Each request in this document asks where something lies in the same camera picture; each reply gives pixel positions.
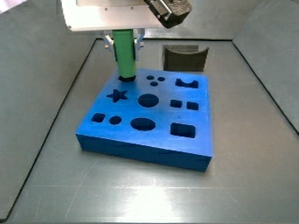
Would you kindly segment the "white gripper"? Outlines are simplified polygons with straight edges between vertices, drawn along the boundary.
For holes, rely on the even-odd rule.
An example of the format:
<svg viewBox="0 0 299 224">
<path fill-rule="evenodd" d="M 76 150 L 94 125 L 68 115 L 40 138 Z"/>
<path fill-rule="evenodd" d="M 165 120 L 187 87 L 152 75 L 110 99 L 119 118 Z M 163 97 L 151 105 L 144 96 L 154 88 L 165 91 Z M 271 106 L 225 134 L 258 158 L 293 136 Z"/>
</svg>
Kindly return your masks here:
<svg viewBox="0 0 299 224">
<path fill-rule="evenodd" d="M 144 28 L 162 24 L 144 0 L 60 0 L 66 25 L 74 32 L 103 31 L 104 47 L 118 60 L 111 30 L 134 29 L 135 60 L 144 47 Z"/>
</svg>

